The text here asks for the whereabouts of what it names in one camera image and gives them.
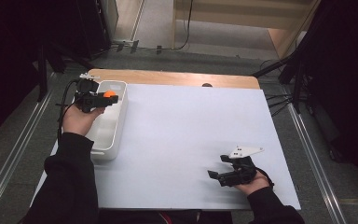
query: person's right hand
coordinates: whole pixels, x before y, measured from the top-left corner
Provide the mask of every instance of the person's right hand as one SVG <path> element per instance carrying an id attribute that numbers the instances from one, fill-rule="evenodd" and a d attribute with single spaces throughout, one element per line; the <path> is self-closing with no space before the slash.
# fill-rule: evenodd
<path id="1" fill-rule="evenodd" d="M 89 113 L 84 113 L 75 105 L 68 108 L 63 117 L 62 129 L 65 133 L 77 133 L 85 136 L 92 125 L 92 122 L 103 114 L 105 108 L 95 108 Z"/>
<path id="2" fill-rule="evenodd" d="M 234 186 L 236 189 L 239 189 L 246 195 L 250 195 L 251 193 L 257 191 L 258 189 L 263 189 L 265 187 L 269 187 L 269 181 L 267 178 L 257 171 L 255 178 L 249 184 L 241 184 Z"/>

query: white plastic container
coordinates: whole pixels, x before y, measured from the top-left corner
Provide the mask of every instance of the white plastic container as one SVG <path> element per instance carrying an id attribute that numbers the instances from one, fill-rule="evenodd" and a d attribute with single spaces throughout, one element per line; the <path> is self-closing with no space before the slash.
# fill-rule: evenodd
<path id="1" fill-rule="evenodd" d="M 118 95 L 117 104 L 108 106 L 92 124 L 88 139 L 94 141 L 91 157 L 94 160 L 112 160 L 118 154 L 121 133 L 127 111 L 127 83 L 122 81 L 102 81 L 97 92 L 114 91 Z"/>

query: white paper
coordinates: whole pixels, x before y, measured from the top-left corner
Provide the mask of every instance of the white paper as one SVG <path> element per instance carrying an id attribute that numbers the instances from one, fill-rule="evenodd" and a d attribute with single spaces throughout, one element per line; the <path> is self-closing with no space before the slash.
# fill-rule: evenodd
<path id="1" fill-rule="evenodd" d="M 251 156 L 254 164 L 283 204 L 300 209 L 261 90 L 130 84 L 128 97 L 117 157 L 94 161 L 100 207 L 250 209 L 243 193 L 207 171 L 230 172 L 220 155 L 258 146 L 264 151 Z"/>

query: black sleeve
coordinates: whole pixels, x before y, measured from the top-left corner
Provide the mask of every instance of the black sleeve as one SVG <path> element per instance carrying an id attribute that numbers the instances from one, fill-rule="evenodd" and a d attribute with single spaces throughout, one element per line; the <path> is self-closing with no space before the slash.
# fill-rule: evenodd
<path id="1" fill-rule="evenodd" d="M 48 175 L 23 223 L 96 223 L 98 197 L 93 142 L 75 133 L 64 133 L 56 155 L 45 160 Z"/>
<path id="2" fill-rule="evenodd" d="M 292 206 L 281 203 L 272 188 L 259 189 L 248 196 L 255 220 L 250 224 L 297 224 L 304 219 Z"/>

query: orange part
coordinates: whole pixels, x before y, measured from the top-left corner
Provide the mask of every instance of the orange part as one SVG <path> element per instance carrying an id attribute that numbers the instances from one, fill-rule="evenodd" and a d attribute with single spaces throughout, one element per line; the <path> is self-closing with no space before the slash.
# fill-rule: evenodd
<path id="1" fill-rule="evenodd" d="M 106 91 L 103 94 L 103 97 L 111 97 L 111 96 L 114 96 L 114 95 L 116 95 L 116 93 L 114 91 Z"/>

